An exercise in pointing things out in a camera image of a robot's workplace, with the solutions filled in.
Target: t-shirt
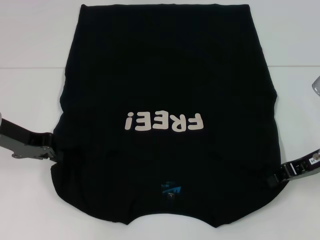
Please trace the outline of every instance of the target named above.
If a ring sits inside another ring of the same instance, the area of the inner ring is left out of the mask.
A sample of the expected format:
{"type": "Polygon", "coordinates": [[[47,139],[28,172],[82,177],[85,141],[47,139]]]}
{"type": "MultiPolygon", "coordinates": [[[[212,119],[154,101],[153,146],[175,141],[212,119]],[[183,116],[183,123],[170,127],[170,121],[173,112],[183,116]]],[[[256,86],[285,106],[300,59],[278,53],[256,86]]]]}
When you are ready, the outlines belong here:
{"type": "Polygon", "coordinates": [[[99,219],[229,224],[285,184],[248,5],[81,6],[54,135],[57,194],[99,219]]]}

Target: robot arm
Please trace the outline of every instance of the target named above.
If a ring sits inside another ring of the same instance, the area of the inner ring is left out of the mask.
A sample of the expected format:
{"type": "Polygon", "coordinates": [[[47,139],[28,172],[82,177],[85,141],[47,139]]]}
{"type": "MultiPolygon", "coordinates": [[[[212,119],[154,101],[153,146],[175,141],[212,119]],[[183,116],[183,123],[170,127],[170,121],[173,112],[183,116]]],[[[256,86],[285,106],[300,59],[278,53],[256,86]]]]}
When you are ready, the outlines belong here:
{"type": "Polygon", "coordinates": [[[269,187],[274,188],[277,185],[290,180],[301,179],[320,172],[320,149],[309,153],[297,160],[288,161],[281,165],[281,168],[267,179],[269,187]]]}
{"type": "Polygon", "coordinates": [[[0,147],[13,151],[16,159],[50,159],[56,162],[54,135],[36,133],[2,118],[0,113],[0,147]]]}

